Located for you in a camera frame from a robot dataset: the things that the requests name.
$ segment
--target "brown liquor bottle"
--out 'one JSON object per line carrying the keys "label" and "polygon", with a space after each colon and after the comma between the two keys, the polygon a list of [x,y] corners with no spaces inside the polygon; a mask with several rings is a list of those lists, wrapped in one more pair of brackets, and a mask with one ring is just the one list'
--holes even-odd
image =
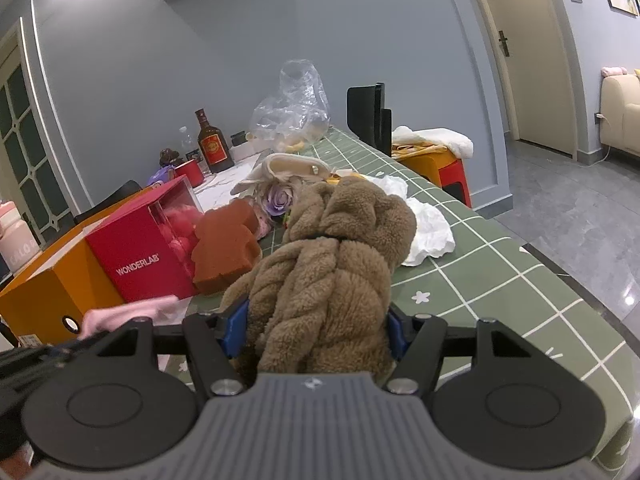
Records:
{"label": "brown liquor bottle", "polygon": [[219,128],[209,124],[203,109],[196,112],[196,117],[200,123],[198,143],[211,173],[228,170],[234,162],[222,132]]}

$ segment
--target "glass bottle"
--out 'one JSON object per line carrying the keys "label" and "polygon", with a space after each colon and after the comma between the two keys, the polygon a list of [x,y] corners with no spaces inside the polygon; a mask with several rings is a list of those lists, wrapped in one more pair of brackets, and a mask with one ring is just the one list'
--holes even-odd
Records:
{"label": "glass bottle", "polygon": [[184,159],[186,161],[192,158],[195,159],[202,174],[208,174],[209,166],[205,162],[204,156],[202,156],[198,140],[187,130],[186,126],[180,128],[180,142],[182,143]]}
{"label": "glass bottle", "polygon": [[211,173],[220,173],[228,170],[233,166],[234,162],[226,146],[222,131],[209,124],[203,109],[196,111],[196,117],[200,123],[198,143]]}

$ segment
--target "door handle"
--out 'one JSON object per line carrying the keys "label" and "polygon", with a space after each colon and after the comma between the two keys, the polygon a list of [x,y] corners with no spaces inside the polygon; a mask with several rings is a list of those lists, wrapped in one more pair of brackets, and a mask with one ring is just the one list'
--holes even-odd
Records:
{"label": "door handle", "polygon": [[500,39],[498,41],[500,42],[500,46],[504,52],[504,57],[511,57],[511,54],[509,53],[509,46],[507,45],[509,38],[505,38],[503,30],[499,30],[498,34],[500,35]]}

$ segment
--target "black chair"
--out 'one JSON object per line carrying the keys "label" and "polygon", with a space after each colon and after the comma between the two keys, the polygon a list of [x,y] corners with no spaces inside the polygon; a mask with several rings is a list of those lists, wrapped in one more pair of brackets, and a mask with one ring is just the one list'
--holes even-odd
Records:
{"label": "black chair", "polygon": [[131,196],[137,192],[139,192],[142,188],[140,184],[138,184],[135,180],[129,180],[125,182],[119,189],[117,189],[114,193],[110,194],[107,198],[105,198],[98,205],[89,209],[89,211],[85,211],[84,213],[80,213],[78,216],[74,217],[76,221],[76,225],[80,222],[85,221],[87,218],[99,213],[111,207],[112,205],[118,203],[120,200],[124,200],[127,196]]}
{"label": "black chair", "polygon": [[391,110],[385,108],[385,84],[347,90],[347,126],[360,140],[391,156]]}

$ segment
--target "barcode label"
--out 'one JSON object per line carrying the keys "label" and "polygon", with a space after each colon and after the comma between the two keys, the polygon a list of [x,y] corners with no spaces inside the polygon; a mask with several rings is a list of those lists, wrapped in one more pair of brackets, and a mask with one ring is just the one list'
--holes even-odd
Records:
{"label": "barcode label", "polygon": [[42,344],[42,341],[40,341],[35,334],[19,335],[18,341],[20,342],[20,346],[27,348],[33,348]]}

